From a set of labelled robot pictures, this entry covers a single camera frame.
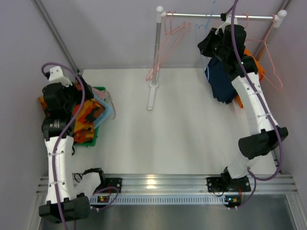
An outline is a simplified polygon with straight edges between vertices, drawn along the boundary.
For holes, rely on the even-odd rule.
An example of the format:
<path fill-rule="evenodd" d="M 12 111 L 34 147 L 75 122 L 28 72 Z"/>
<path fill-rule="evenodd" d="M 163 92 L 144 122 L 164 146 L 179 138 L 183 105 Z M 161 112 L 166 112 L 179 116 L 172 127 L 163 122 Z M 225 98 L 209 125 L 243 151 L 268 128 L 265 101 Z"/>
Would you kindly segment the pink trousers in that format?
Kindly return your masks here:
<path fill-rule="evenodd" d="M 112 97 L 111 94 L 107 91 L 107 90 L 99 90 L 95 87 L 92 87 L 92 92 L 94 93 L 94 98 L 97 101 L 104 101 L 104 102 L 109 102 L 112 106 L 113 109 L 113 117 L 112 119 L 116 118 L 116 110 L 115 110 L 115 106 L 114 103 L 112 101 Z"/>

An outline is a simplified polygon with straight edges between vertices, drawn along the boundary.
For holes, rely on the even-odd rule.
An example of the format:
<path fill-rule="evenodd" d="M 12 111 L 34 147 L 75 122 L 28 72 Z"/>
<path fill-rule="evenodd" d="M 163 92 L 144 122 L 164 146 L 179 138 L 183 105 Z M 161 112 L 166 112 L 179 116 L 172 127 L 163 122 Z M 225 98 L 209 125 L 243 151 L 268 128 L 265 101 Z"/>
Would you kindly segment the orange patterned trousers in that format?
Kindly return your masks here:
<path fill-rule="evenodd" d="M 75 115 L 76 118 L 63 137 L 71 136 L 74 143 L 92 141 L 94 138 L 94 121 L 103 113 L 104 107 L 94 98 L 84 101 L 75 100 L 74 84 L 64 87 L 60 83 L 45 86 L 39 102 L 45 114 L 42 124 L 43 136 L 46 140 L 57 137 Z"/>

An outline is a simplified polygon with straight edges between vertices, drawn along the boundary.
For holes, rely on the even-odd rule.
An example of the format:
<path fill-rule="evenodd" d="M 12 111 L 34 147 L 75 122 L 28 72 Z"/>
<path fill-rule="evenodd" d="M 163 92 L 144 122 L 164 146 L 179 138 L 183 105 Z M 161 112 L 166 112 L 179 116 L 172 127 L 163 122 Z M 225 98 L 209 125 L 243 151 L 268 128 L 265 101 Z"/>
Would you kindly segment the light blue trousers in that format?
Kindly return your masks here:
<path fill-rule="evenodd" d="M 99 102 L 100 105 L 104 107 L 103 113 L 94 121 L 94 128 L 98 128 L 109 116 L 114 112 L 113 107 L 102 100 L 98 95 L 94 93 L 94 99 Z"/>

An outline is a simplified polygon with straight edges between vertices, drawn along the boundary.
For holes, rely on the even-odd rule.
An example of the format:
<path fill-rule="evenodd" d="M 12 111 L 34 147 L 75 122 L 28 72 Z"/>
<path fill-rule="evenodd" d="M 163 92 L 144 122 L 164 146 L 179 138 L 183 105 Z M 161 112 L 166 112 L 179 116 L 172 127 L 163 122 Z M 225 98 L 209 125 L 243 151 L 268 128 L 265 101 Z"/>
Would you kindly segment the pink hanger of blue trousers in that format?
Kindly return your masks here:
<path fill-rule="evenodd" d="M 165 36 L 157 51 L 157 56 L 154 58 L 152 67 L 148 71 L 146 76 L 147 81 L 154 79 L 154 74 L 157 74 L 159 70 L 168 62 L 173 53 L 177 50 L 177 47 L 184 41 L 185 37 L 189 34 L 191 29 L 191 23 L 183 22 L 175 29 L 171 29 L 169 32 L 165 30 Z"/>

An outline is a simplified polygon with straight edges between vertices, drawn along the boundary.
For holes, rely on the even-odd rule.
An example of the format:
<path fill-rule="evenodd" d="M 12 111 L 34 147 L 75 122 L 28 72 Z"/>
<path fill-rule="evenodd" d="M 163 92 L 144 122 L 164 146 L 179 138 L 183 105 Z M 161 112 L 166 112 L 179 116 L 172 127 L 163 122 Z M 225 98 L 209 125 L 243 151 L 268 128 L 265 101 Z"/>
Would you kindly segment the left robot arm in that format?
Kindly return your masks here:
<path fill-rule="evenodd" d="M 48 157 L 47 196 L 39 216 L 64 224 L 88 218 L 91 196 L 106 186 L 101 168 L 85 170 L 75 186 L 71 165 L 74 144 L 92 140 L 95 121 L 105 108 L 81 75 L 76 82 L 66 77 L 48 79 L 50 83 L 39 98 L 45 114 L 41 129 Z"/>

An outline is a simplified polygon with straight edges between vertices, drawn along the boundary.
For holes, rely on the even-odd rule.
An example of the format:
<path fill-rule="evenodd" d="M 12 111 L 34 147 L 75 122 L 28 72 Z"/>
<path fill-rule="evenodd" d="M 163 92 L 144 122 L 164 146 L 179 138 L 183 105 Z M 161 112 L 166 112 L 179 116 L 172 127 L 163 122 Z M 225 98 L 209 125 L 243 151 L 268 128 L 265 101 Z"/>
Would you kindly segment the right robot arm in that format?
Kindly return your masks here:
<path fill-rule="evenodd" d="M 237 186 L 250 191 L 251 167 L 276 148 L 283 154 L 282 142 L 288 136 L 287 128 L 279 126 L 268 108 L 254 58 L 245 54 L 246 36 L 243 26 L 223 23 L 198 44 L 203 56 L 221 61 L 248 119 L 250 135 L 239 139 L 240 153 L 221 173 L 220 181 L 228 191 Z"/>

